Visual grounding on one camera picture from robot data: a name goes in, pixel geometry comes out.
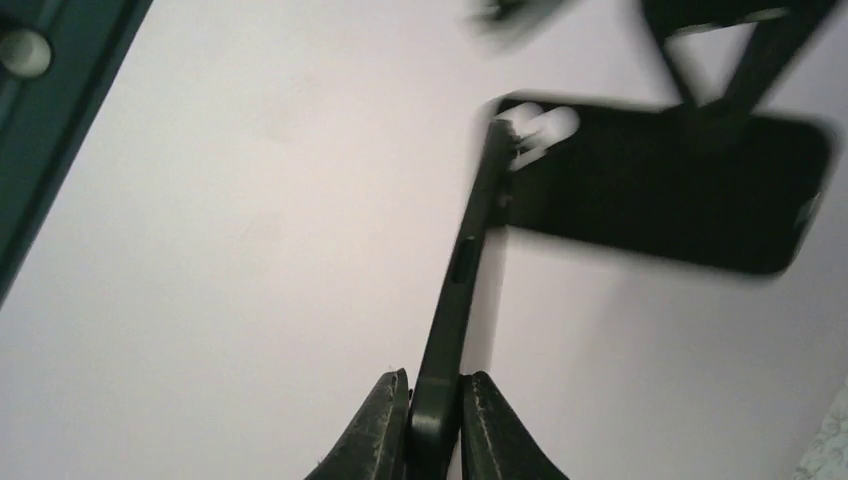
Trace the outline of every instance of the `white backdrop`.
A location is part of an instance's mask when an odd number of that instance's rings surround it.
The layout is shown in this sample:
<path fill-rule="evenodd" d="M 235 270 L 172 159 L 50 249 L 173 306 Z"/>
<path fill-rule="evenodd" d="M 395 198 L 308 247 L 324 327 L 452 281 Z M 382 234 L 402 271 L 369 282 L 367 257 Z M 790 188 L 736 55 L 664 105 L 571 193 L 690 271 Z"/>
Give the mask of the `white backdrop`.
<path fill-rule="evenodd" d="M 303 477 L 417 373 L 480 107 L 672 101 L 629 2 L 500 57 L 467 7 L 154 3 L 0 313 L 0 478 Z M 845 128 L 824 33 L 774 104 Z M 759 286 L 513 234 L 492 375 L 574 479 L 788 478 L 848 373 L 846 200 Z"/>

